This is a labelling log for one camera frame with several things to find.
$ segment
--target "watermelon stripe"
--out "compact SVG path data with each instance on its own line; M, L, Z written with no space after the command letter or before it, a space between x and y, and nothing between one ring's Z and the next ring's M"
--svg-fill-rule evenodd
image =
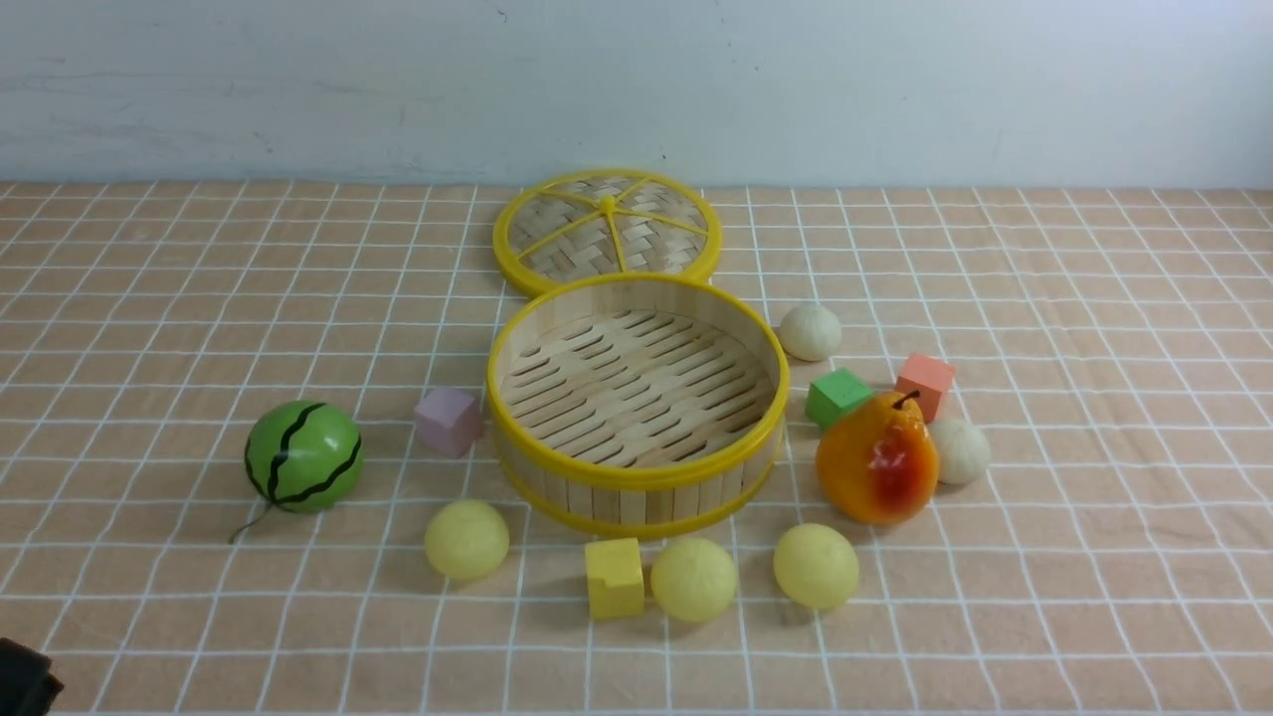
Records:
M275 454L274 460L270 461L270 483L266 485L266 499L279 505L279 469L283 464L288 461L288 450L292 446L292 438L300 428L306 427L306 420L316 410L326 408L326 403L314 403L313 405L307 405L304 410L297 415L297 420L288 426L288 429L283 431L283 440L279 442L279 452Z
M316 485L309 485L304 490L298 492L297 494L289 494L288 497L278 499L275 501L275 503L281 507L283 505L304 502L321 492L326 492L328 488L331 488L331 485L336 484L336 480L340 479L341 475L344 475L346 471L349 471L350 468L354 466L354 462L358 461L358 454L362 452L362 450L363 450L363 438L359 437L358 442L354 443L354 450L349 452L349 459L341 462L340 465L336 465L336 469L332 470L330 475L327 475L326 480Z
M261 489L261 483L256 482L256 474L252 471L252 460L248 457L250 452L252 452L252 438L248 438L247 443L243 446L243 468L247 470L247 482L252 483L257 494L265 499L270 499L270 497L265 494L265 490Z

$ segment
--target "toy watermelon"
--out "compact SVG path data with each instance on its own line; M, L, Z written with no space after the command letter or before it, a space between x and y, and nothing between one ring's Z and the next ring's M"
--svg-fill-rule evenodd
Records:
M363 436L339 408L294 400L256 422L243 446L243 465L267 508L320 512L358 484Z

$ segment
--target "plastic fruit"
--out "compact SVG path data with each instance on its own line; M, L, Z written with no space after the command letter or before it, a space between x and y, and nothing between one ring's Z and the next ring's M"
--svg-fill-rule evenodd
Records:
M490 575L508 557L508 522L485 502L457 499L424 530L424 555L440 575L470 581Z
M288 512L321 512L363 474L363 436L345 412L318 400L284 403L252 426L243 446L252 487Z
M774 578L796 604L835 609L858 590L858 554L826 525L796 525L774 548Z
M709 622L733 603L738 568L719 544L704 538L680 538L654 559L649 591L668 617Z
M937 480L966 485L985 476L990 469L990 441L967 420L946 419L928 423L928 434L937 446L941 466Z
M941 462L918 395L876 395L836 420L819 442L817 482L849 519L896 525L933 498Z

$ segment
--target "yellow cube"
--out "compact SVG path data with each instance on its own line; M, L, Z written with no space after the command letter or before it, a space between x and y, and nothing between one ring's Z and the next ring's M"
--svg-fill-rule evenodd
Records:
M583 563L593 619L635 617L645 610L645 573L636 538L589 541L583 547Z

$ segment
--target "foam block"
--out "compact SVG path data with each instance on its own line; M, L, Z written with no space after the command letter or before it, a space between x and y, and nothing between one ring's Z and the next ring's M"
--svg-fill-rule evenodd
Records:
M825 431L873 394L875 391L862 378L848 368L839 368L810 383L808 397L805 399L805 415Z
M923 353L911 353L897 375L896 390L897 392L918 390L919 410L924 414L924 422L932 423L937 419L942 399L953 382L955 366Z
M645 572L636 538L583 545L588 614L593 619L635 617L645 610Z
M415 406L415 432L424 445L460 457L481 437L481 405L453 387L435 387Z

